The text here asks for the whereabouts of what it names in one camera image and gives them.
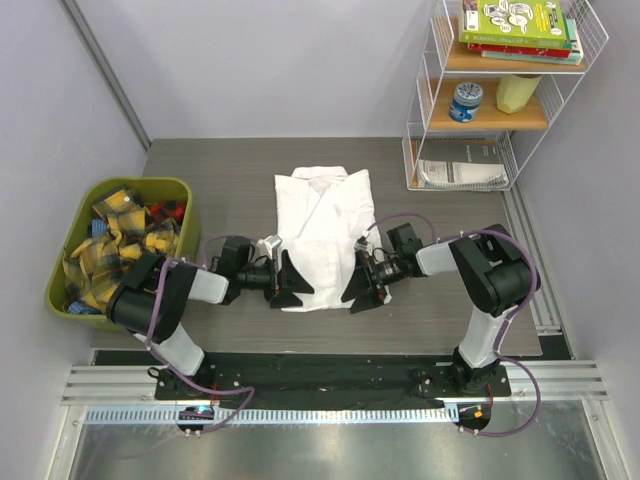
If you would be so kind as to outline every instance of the reflective metal surface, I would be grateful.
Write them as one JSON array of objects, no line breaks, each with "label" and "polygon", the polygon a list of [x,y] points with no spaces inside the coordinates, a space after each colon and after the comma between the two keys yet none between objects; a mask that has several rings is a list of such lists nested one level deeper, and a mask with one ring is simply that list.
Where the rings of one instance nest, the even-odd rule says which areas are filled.
[{"label": "reflective metal surface", "polygon": [[[514,428],[532,410],[529,402],[496,404],[490,429]],[[70,478],[606,478],[581,402],[546,402],[537,423],[503,439],[461,434],[450,424],[238,427],[189,439],[176,432],[159,425],[85,426]],[[172,439],[140,458],[114,458],[143,452],[167,438]]]}]

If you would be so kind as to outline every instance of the blue jar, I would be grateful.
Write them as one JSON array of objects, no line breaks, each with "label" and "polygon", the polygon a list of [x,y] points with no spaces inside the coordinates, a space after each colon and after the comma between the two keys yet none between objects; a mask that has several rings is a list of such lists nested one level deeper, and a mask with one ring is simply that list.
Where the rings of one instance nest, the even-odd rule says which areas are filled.
[{"label": "blue jar", "polygon": [[472,82],[460,83],[453,93],[449,116],[456,122],[467,123],[473,120],[482,102],[483,90]]}]

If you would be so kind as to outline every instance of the green bin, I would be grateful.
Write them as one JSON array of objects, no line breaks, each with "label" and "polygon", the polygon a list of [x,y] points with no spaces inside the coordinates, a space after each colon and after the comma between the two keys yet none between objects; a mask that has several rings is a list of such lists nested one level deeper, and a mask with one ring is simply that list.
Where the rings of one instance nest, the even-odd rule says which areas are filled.
[{"label": "green bin", "polygon": [[187,256],[195,259],[200,241],[200,221],[193,206],[193,193],[189,185],[182,180],[171,177],[114,177],[98,183],[89,190],[73,219],[73,224],[64,242],[63,251],[60,253],[51,274],[46,295],[47,304],[56,315],[93,325],[101,330],[121,330],[121,328],[109,321],[105,315],[67,313],[70,301],[65,288],[62,259],[65,252],[67,254],[71,253],[87,238],[87,226],[91,223],[91,219],[95,218],[91,205],[102,195],[122,185],[135,188],[147,205],[168,200],[187,202],[182,229],[180,230],[180,241],[176,249],[177,257]]}]

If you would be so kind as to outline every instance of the folded white cloth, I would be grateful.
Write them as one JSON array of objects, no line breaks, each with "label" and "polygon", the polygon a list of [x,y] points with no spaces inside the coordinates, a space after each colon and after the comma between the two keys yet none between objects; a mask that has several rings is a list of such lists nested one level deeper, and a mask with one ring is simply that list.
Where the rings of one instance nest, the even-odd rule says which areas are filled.
[{"label": "folded white cloth", "polygon": [[[369,171],[348,175],[342,167],[296,168],[291,177],[276,175],[275,185],[282,248],[315,289],[312,295],[296,294],[302,307],[283,310],[349,308],[353,301],[343,303],[340,297],[353,274],[354,244],[375,222]],[[377,227],[368,240],[381,246]]]}]

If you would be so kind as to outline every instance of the wall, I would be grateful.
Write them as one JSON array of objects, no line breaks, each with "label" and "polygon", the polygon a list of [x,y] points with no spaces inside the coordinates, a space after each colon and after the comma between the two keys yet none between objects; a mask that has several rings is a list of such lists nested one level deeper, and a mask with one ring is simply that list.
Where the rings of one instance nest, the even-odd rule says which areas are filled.
[{"label": "wall", "polygon": [[139,174],[144,155],[57,2],[0,7],[0,470],[40,479],[69,367],[89,331],[54,318],[44,291],[83,193]]},{"label": "wall", "polygon": [[560,294],[571,344],[601,369],[640,451],[640,4],[595,4],[611,38],[519,180]]},{"label": "wall", "polygon": [[401,136],[431,0],[79,0],[150,138]]}]

